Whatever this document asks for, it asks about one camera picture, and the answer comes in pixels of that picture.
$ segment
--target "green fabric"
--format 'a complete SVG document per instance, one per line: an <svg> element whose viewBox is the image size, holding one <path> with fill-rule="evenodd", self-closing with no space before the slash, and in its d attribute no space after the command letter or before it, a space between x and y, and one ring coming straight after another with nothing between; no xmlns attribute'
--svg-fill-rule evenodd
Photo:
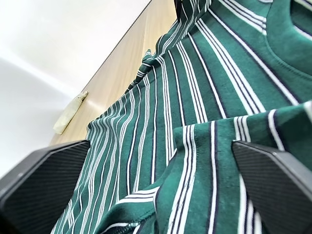
<svg viewBox="0 0 312 234"><path fill-rule="evenodd" d="M304 2L183 0L126 93L88 125L91 148L52 233L266 233L231 141L286 150L312 170Z"/></svg>

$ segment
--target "beige fabric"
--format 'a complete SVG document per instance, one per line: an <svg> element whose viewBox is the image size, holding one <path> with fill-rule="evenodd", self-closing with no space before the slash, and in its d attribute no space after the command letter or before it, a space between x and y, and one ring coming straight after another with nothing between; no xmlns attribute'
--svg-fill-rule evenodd
<svg viewBox="0 0 312 234"><path fill-rule="evenodd" d="M77 97L75 97L65 108L63 113L58 118L57 122L55 123L53 129L56 134L61 135L69 122L72 120L74 115L76 114L77 110L79 109L82 101L88 95L88 91L81 92Z"/></svg>

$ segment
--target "white stripe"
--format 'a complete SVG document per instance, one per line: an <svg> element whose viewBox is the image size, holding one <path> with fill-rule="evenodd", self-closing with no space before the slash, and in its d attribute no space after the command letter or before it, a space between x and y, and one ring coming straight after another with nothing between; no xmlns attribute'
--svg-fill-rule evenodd
<svg viewBox="0 0 312 234"><path fill-rule="evenodd" d="M181 30L179 36L176 37L176 40L175 40L175 42L174 42L173 45L176 45L176 44L178 43L178 41L181 41L181 40L182 40L183 34L184 34L184 32L185 32L185 26L186 26L186 23L187 23L187 21L188 21L188 19L189 19L188 16L187 16L187 14L186 14L186 12L185 12L185 9L184 9L183 4L182 4L182 11L183 11L183 14L185 15L186 20L184 21L183 28L182 28L182 30Z"/></svg>
<svg viewBox="0 0 312 234"><path fill-rule="evenodd" d="M209 84L210 84L211 89L213 90L214 98L215 98L215 100L216 100L216 102L217 102L217 104L218 104L218 108L219 108L219 110L220 110L221 116L222 116L222 118L226 118L226 115L225 115L223 106L222 106L222 104L221 104L219 95L218 95L217 90L216 90L216 88L215 88L214 82L213 82L213 80L212 80L212 78L211 78L211 76L210 76L210 74L209 74L209 72L208 72L208 69L207 69L206 64L205 64L205 62L204 62L204 59L202 58L200 52L198 51L198 48L197 48L197 46L196 46L196 44L195 44L195 42L194 42L194 40L193 40L191 34L188 34L188 36L189 36L189 38L190 38L190 40L191 40L191 43L193 44L193 47L194 47L194 49L195 49L195 51L196 51L196 53L197 53L197 55L198 55L198 57L199 57L199 60L200 60L202 66L203 66L203 68L204 68L204 70L205 70L206 77L207 77L207 79L208 79L208 81L209 81Z"/></svg>
<svg viewBox="0 0 312 234"><path fill-rule="evenodd" d="M138 70L137 73L139 73L141 75L145 75L145 73L141 72L140 70Z"/></svg>
<svg viewBox="0 0 312 234"><path fill-rule="evenodd" d="M254 213L254 234L261 234L262 233L262 223L261 217L259 212Z"/></svg>
<svg viewBox="0 0 312 234"><path fill-rule="evenodd" d="M176 216L176 212L177 212L178 207L181 207L181 205L180 205L181 201L183 202L183 198L184 198L184 194L185 194L185 188L187 185L185 183L187 183L187 181L190 177L190 173L191 173L191 168L190 168L191 167L191 164L190 164L191 155L190 155L189 147L188 147L188 145L189 145L188 144L188 136L186 135L186 129L189 127L190 126L183 127L182 138L183 138L183 145L184 145L184 150L185 150L185 155L184 155L184 160L183 160L183 170L182 170L179 186L178 186L176 194L175 194L172 210L170 213L167 234L171 234L171 232L174 234L177 233L177 226L175 225L176 223L174 223L174 220L175 219L179 220L178 216Z"/></svg>
<svg viewBox="0 0 312 234"><path fill-rule="evenodd" d="M134 96L133 96L133 90L129 91L129 96L130 96L130 104L131 104L131 110L130 110L130 115L128 116L128 118L126 119L126 121L123 123L122 127L121 127L121 131L120 134L122 134L123 129L126 128L125 125L127 125L130 120L133 117L133 113L134 113ZM115 163L115 154L116 154L116 142L117 140L115 139L115 143L114 143L114 148L113 148L113 154L110 154L110 159L111 159L111 163L110 163L110 168L109 168L109 172L108 172L108 176L105 182L105 186L104 186L104 193L103 193L103 197L101 200L101 205L100 205L100 209L97 215L97 222L96 222L96 227L99 225L102 217L103 217L103 213L105 210L105 203L106 203L106 198L107 198L107 193L108 193L108 188L109 188L109 184L110 184L110 180L112 177L112 173L113 173L113 168L114 168L114 163Z"/></svg>
<svg viewBox="0 0 312 234"><path fill-rule="evenodd" d="M238 129L238 121L237 121L238 117L234 117L233 122L234 122L234 128L235 128L235 139L236 140L241 140L240 138L240 132Z"/></svg>
<svg viewBox="0 0 312 234"><path fill-rule="evenodd" d="M275 122L274 122L274 113L276 112L276 110L271 110L269 112L269 115L268 115L268 121L269 121L269 128L270 128L270 131L273 135L273 138L277 144L277 147L279 150L281 151L285 151L284 149L284 146L283 146L283 143L282 143L282 140L280 139L279 135L278 135L278 132L275 128Z"/></svg>
<svg viewBox="0 0 312 234"><path fill-rule="evenodd" d="M179 29L181 27L181 22L179 22L177 28L175 29L174 33L172 33L170 35L170 37L166 40L166 42L163 44L163 47L162 47L162 52L160 55L163 55L165 52L166 52L166 49L167 47L170 45L170 43L174 40L176 34L178 33Z"/></svg>
<svg viewBox="0 0 312 234"><path fill-rule="evenodd" d="M108 148L108 151L107 151L107 156L106 156L106 159L105 159L105 162L104 162L104 165L103 165L103 169L102 169L102 173L101 173L101 183L100 183L100 187L99 187L99 192L100 191L103 191L104 190L104 188L102 188L102 182L103 182L103 174L104 174L104 169L105 169L105 165L106 165L106 160L107 160L107 158L108 158L108 156L111 156L110 155L110 150L111 150L111 147L112 147L112 143L113 143L113 137L111 137L111 142L110 142L110 145L109 145L109 148ZM103 197L102 197L102 199L101 199L101 202L100 202L100 208L99 208L99 214L103 214L103 212L104 212L104 208L105 208L105 202L103 202ZM98 225L98 223L100 222L100 219L99 219L99 216L97 216L97 224L96 224L96 226Z"/></svg>
<svg viewBox="0 0 312 234"><path fill-rule="evenodd" d="M154 197L149 196L149 197L143 197L143 198L123 198L117 202L117 204L121 203L143 203L143 202L151 202L153 201Z"/></svg>
<svg viewBox="0 0 312 234"><path fill-rule="evenodd" d="M262 3L271 3L271 2L273 2L273 0L258 0L258 1L260 1Z"/></svg>
<svg viewBox="0 0 312 234"><path fill-rule="evenodd" d="M145 116L144 116L144 126L143 126L143 130L141 133L140 142L138 144L138 159L137 159L136 178L135 178L133 193L138 191L140 171L141 171L141 162L142 162L142 156L143 156L143 146L144 146L144 140L146 136L147 124L150 118L150 83L149 83L147 75L143 79L143 82L145 86Z"/></svg>
<svg viewBox="0 0 312 234"><path fill-rule="evenodd" d="M165 136L166 166L168 166L169 161L173 156L174 150L168 75L165 60L161 56L157 57L156 60L159 62L162 70L162 87L163 87L164 119L165 119L165 134L166 134Z"/></svg>
<svg viewBox="0 0 312 234"><path fill-rule="evenodd" d="M312 11L312 2L309 0L294 0L295 2L299 3L300 5L306 7L308 10Z"/></svg>
<svg viewBox="0 0 312 234"><path fill-rule="evenodd" d="M238 9L242 10L243 12L245 12L246 14L248 14L251 19L255 19L255 22L258 22L259 24L263 24L264 22L267 21L267 19L263 16L259 16L256 13L254 13L253 11L247 9L246 7L244 7L243 5L239 4L237 1L235 0L225 0L227 2L232 3L232 6L235 5Z"/></svg>
<svg viewBox="0 0 312 234"><path fill-rule="evenodd" d="M209 219L208 234L214 233L215 211L216 211L216 195L217 195L217 175L215 166L215 121L211 122L211 165L213 171L213 195L211 200L211 211Z"/></svg>
<svg viewBox="0 0 312 234"><path fill-rule="evenodd" d="M155 67L153 67L154 78L156 79ZM156 112L157 112L157 82L155 84L155 110L154 110L154 132L153 132L153 155L152 155L152 172L151 172L151 184L155 182L155 163L156 163Z"/></svg>
<svg viewBox="0 0 312 234"><path fill-rule="evenodd" d="M253 59L260 65L260 67L266 72L270 79L277 85L282 91L285 97L292 103L292 105L298 105L299 102L294 98L288 89L280 82L280 80L273 74L273 72L264 64L264 62L253 52L253 50L247 46L247 44L236 35L212 10L209 9L212 16L247 50L247 52L253 57Z"/></svg>
<svg viewBox="0 0 312 234"><path fill-rule="evenodd" d="M248 212L247 212L247 223L246 223L246 234L253 234L253 215L254 206L251 200L248 202Z"/></svg>
<svg viewBox="0 0 312 234"><path fill-rule="evenodd" d="M114 125L114 120L120 117L120 112L121 112L123 103L122 103L121 99L119 99L118 101L119 101L119 111L118 111L118 114L117 114L116 117L111 118L111 126ZM117 140L116 133L115 133L114 130L113 130L113 133L115 135L115 140ZM91 172L91 179L90 179L89 184L88 184L89 199L88 199L88 204L87 204L87 207L86 207L84 215L83 215L80 233L84 232L86 223L88 221L89 213L90 213L90 210L91 210L91 205L92 205L92 202L93 202L93 199L94 199L94 186L95 186L96 171L97 171L99 162L102 159L101 156L103 155L103 153L104 153L104 151L106 149L107 142L108 142L108 138L106 137L104 145L101 148L101 151L99 152L99 156L96 157L97 159L96 159L96 162L95 162L95 166L94 166L94 168L92 169L92 172Z"/></svg>
<svg viewBox="0 0 312 234"><path fill-rule="evenodd" d="M241 20L243 20L244 22L246 22L247 24L249 24L250 26L252 26L254 29L256 29L257 31L259 31L260 33L266 35L267 32L265 29L263 29L260 25L254 23L253 21L251 21L248 17L244 16L244 14L239 11L235 11L228 3L226 3L223 0L220 0L220 3L222 5L224 5L229 11L231 11L234 15L236 15L238 18L240 18Z"/></svg>
<svg viewBox="0 0 312 234"><path fill-rule="evenodd" d="M295 30L300 33L301 35L303 35L304 37L306 37L309 40L312 40L312 36L310 34L307 34L306 32L302 31L300 28L298 28L297 26L294 27Z"/></svg>
<svg viewBox="0 0 312 234"><path fill-rule="evenodd" d="M115 228L115 227L126 227L126 226L128 226L129 225L129 223L114 223L114 224L112 224L112 225L110 225L108 228L106 228L103 232L102 232L102 234L104 234L105 232L107 232L109 229L111 229L111 228Z"/></svg>
<svg viewBox="0 0 312 234"><path fill-rule="evenodd" d="M206 115L204 102L203 102L202 96L200 94L200 90L198 87L197 79L196 79L196 76L194 73L194 69L193 69L191 60L190 60L188 54L186 53L184 46L181 42L179 42L177 44L177 48L181 54L183 64L185 67L185 71L186 71L186 75L188 78L188 83L189 83L189 87L190 87L190 91L191 91L191 95L192 95L193 105L195 108L197 123L207 122L208 119L207 119L207 115Z"/></svg>
<svg viewBox="0 0 312 234"><path fill-rule="evenodd" d="M136 117L136 123L135 123L135 127L133 130L133 136L132 136L132 143L131 143L131 148L130 148L130 153L129 153L129 157L128 157L128 161L127 161L127 194L130 194L130 162L131 162L131 158L133 156L133 150L134 150L134 146L135 146L135 139L136 139L136 133L137 133L137 123L138 123L138 119L140 117L140 107L141 107L141 91L138 88L137 89L139 94L139 101L138 101L138 110L137 110L137 117Z"/></svg>
<svg viewBox="0 0 312 234"><path fill-rule="evenodd" d="M109 118L109 117L113 117L113 116L116 114L116 112L114 112L113 106L110 107L110 110L111 110L111 113L106 117L106 119L103 120L103 123L104 123L104 124L105 124L105 121L108 121L108 118ZM94 132L93 132L93 135L91 136L91 139L90 139L90 142L93 142L94 139L95 139L95 136L97 136L97 129L98 129L98 128L97 128L97 125L95 124L95 120L94 120L93 122L91 122L90 124L93 124L93 125L94 125ZM89 151L89 154L90 154L90 155L93 153L94 148L96 148L96 145L91 147L91 149L90 149L90 151ZM89 175L90 175L90 170L92 170L92 166L93 166L94 159L95 159L94 157L89 157L89 162L88 162L87 166L86 166L84 169L81 170L81 171L85 170L84 176L83 176L82 181L77 182L77 184L80 183L80 185L79 185L78 187L76 186L76 188L78 189L78 191L77 191L77 197L76 197L75 202L73 203L74 205L71 206L71 209L69 209L69 210L67 211L67 215L66 215L67 218L69 217L69 216L68 216L69 213L73 213L73 212L74 212L74 207L76 206L78 199L81 200L80 188L81 188L82 185L85 186L86 182L88 181L88 177L89 177ZM87 175L87 173L86 173L86 168L89 168L87 178L85 178L85 176Z"/></svg>
<svg viewBox="0 0 312 234"><path fill-rule="evenodd" d="M246 215L246 202L247 194L246 187L241 174L239 174L239 216L238 216L238 234L244 234L245 230L245 215Z"/></svg>
<svg viewBox="0 0 312 234"><path fill-rule="evenodd" d="M232 57L223 47L223 45L213 35L209 28L203 23L202 19L198 21L197 27L199 28L200 32L203 34L207 42L210 44L221 65L223 66L225 72L228 74L228 77L231 80L233 87L236 90L236 93L238 94L240 100L242 101L242 104L247 111L247 114L257 114L259 113L258 109L261 112L265 112L262 103L258 99L257 95L254 93L253 89L247 82L239 67L233 61Z"/></svg>
<svg viewBox="0 0 312 234"><path fill-rule="evenodd" d="M147 66L147 67L151 67L151 65L147 64L147 63L142 63L142 65Z"/></svg>
<svg viewBox="0 0 312 234"><path fill-rule="evenodd" d="M140 229L141 225L137 225L137 227L133 230L132 234L137 234L138 230Z"/></svg>
<svg viewBox="0 0 312 234"><path fill-rule="evenodd" d="M190 20L189 24L187 25L184 33L183 33L182 38L184 38L186 36L190 26L194 23L195 3L193 2L193 0L190 0L190 4L191 4L191 7L192 7L192 17L191 17L191 20Z"/></svg>
<svg viewBox="0 0 312 234"><path fill-rule="evenodd" d="M245 134L244 134L244 129L243 129L243 126L242 126L242 116L238 117L237 122L238 122L238 128L239 128L241 139L243 141L246 141Z"/></svg>
<svg viewBox="0 0 312 234"><path fill-rule="evenodd" d="M303 107L307 113L308 118L312 123L312 101L307 101L303 104Z"/></svg>
<svg viewBox="0 0 312 234"><path fill-rule="evenodd" d="M178 96L178 100L179 100L179 107L180 107L180 115L181 115L181 120L182 120L182 126L185 126L182 98L181 98L181 93L180 93L180 85L179 85L179 80L178 80L177 72L176 72L176 64L175 64L174 58L171 55L170 50L168 50L168 54L169 54L169 57L171 59L171 63L172 63L172 66L173 66L174 72L175 72L176 90L177 90L177 96Z"/></svg>
<svg viewBox="0 0 312 234"><path fill-rule="evenodd" d="M244 129L246 141L251 142L251 138L250 138L250 134L249 134L249 130L248 130L248 125L247 125L247 117L248 116L243 116L242 124L243 124L243 129Z"/></svg>
<svg viewBox="0 0 312 234"><path fill-rule="evenodd" d="M178 204L178 208L177 208L177 213L176 213L176 216L175 216L175 220L173 222L173 233L184 233L184 225L185 225L185 222L186 220L182 220L182 213L183 213L183 210L182 210L182 207L183 207L183 204L184 206L185 205L188 205L186 202L184 203L183 201L186 199L186 193L188 191L187 187L188 185L190 185L192 182L192 178L191 177L191 171L192 171L192 146L191 146L191 142L190 142L190 133L185 133L186 134L186 144L188 147L188 164L189 164L189 173L187 174L187 179L185 180L185 183L184 183L184 187L183 187L183 190L182 190L182 194L180 195L180 202Z"/></svg>
<svg viewBox="0 0 312 234"><path fill-rule="evenodd" d="M182 210L181 214L181 222L179 226L179 233L184 233L184 228L186 224L186 219L187 215L189 212L189 206L190 206L190 201L191 201L191 196L193 192L193 187L194 187L194 180L195 180L195 172L196 172L196 143L195 143L195 138L194 138L194 125L191 125L190 127L190 148L191 148L191 157L190 160L192 160L193 166L191 167L191 177L190 177L190 182L188 189L186 190L186 195L185 195L185 201L184 201L184 207Z"/></svg>

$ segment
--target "green striped shirt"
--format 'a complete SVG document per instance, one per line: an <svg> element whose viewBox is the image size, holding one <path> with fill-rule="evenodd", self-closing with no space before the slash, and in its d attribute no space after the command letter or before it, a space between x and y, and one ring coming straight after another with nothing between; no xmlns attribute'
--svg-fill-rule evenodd
<svg viewBox="0 0 312 234"><path fill-rule="evenodd" d="M312 4L183 0L125 94L88 125L52 233L266 233L231 141L312 169Z"/></svg>

